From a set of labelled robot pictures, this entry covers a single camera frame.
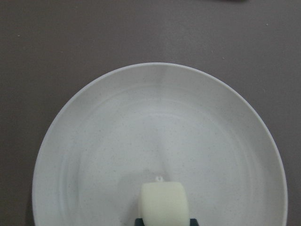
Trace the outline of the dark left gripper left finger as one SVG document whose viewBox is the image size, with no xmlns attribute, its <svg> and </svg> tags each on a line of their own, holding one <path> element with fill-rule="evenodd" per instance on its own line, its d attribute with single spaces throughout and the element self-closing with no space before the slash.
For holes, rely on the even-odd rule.
<svg viewBox="0 0 301 226">
<path fill-rule="evenodd" d="M 134 226 L 145 226 L 143 219 L 142 218 L 137 218 L 135 219 L 135 224 Z"/>
</svg>

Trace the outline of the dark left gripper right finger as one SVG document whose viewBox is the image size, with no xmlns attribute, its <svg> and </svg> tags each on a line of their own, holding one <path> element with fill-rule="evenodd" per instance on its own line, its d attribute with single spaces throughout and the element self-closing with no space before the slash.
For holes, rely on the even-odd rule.
<svg viewBox="0 0 301 226">
<path fill-rule="evenodd" d="M 190 226 L 199 226 L 199 223 L 198 223 L 197 219 L 191 218 L 190 219 Z"/>
</svg>

